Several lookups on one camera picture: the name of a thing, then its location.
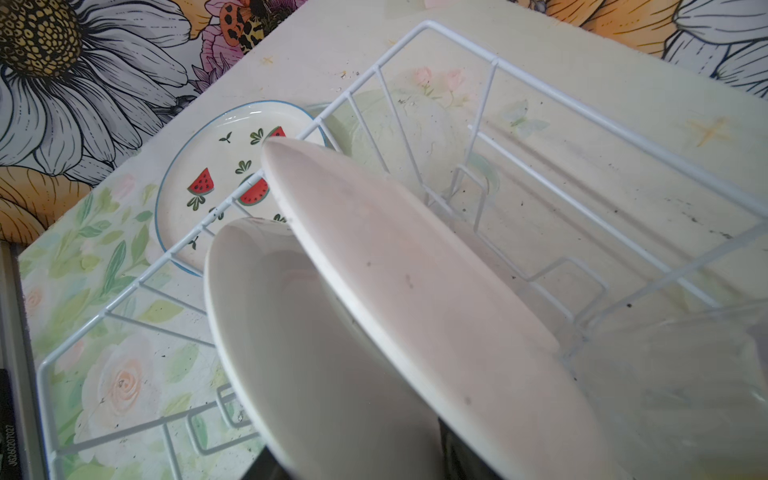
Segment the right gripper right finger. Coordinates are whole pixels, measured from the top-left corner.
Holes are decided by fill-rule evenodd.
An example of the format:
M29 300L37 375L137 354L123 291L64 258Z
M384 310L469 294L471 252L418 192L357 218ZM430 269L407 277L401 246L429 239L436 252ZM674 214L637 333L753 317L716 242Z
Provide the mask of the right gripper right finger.
M498 480L498 475L439 420L445 478L450 480Z

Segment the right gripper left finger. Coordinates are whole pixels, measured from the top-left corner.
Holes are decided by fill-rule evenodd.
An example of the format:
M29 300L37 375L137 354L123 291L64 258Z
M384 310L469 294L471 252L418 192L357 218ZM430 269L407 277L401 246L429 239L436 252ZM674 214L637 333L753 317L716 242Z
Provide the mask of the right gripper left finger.
M243 474L242 480L290 480L287 471L274 459L258 458Z

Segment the red green rimmed plate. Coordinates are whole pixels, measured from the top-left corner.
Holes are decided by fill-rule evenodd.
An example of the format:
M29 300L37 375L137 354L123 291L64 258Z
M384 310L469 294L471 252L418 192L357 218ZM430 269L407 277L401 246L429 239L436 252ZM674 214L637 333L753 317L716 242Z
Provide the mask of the red green rimmed plate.
M273 137L262 167L312 262L431 409L506 479L616 479L559 343L397 179Z
M294 479L439 479L436 414L367 338L291 229L223 226L206 310L249 419Z

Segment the clear glass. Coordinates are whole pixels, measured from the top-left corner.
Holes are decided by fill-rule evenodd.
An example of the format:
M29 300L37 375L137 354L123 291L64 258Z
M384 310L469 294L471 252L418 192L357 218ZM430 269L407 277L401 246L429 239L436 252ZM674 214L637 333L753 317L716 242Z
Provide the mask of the clear glass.
M766 478L766 301L604 331L567 365L631 478Z

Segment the white wire dish rack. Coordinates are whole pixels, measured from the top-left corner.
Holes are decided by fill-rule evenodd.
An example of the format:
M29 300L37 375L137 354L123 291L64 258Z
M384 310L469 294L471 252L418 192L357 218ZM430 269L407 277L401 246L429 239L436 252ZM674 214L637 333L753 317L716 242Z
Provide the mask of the white wire dish rack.
M604 327L767 303L767 223L708 186L523 89L500 68L477 110L439 79L407 81L402 50L301 133L390 172L566 339ZM50 309L25 288L55 479L232 478L262 442L236 399L203 305L155 228L163 177L196 132L121 174L50 245Z

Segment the watermelon pattern plate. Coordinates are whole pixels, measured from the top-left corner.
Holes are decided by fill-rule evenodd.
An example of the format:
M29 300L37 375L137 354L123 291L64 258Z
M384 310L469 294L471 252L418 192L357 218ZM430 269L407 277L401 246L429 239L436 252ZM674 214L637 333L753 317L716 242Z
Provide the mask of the watermelon pattern plate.
M198 223L261 169L261 144L269 136L296 137L312 123L304 109L282 101L258 101L210 120L180 149L156 200L155 228L164 251L185 242L171 261L199 276L213 235L226 223L254 216L282 221L266 181L258 180L200 233Z

